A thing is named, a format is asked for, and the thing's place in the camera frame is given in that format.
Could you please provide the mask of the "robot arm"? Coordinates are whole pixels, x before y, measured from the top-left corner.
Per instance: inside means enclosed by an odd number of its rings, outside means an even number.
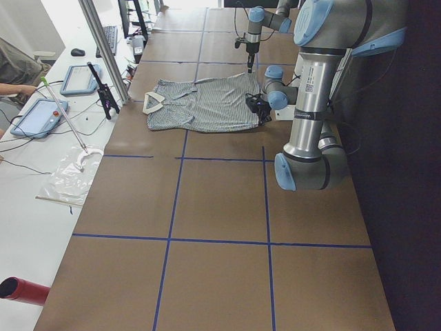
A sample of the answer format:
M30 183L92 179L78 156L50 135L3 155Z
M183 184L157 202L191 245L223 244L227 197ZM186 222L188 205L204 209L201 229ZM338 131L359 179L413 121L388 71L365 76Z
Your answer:
M283 72L265 72L263 96L273 110L294 106L289 142L275 156L284 190L324 190L347 174L347 157L329 124L327 109L340 60L392 51L403 44L407 1L301 1L294 43L302 61L300 84L284 86Z
M244 35L248 54L248 73L252 73L255 55L259 52L262 29L269 28L273 31L288 33L292 23L289 13L295 7L300 7L300 1L279 1L275 12L270 12L261 6L249 10L248 28Z

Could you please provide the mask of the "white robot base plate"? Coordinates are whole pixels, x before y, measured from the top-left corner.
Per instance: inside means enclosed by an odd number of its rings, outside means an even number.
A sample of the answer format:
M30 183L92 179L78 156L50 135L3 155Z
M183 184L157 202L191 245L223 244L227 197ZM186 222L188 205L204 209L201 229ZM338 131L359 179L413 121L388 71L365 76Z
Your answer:
M275 110L277 121L292 121L294 119L295 105L288 105L282 110Z

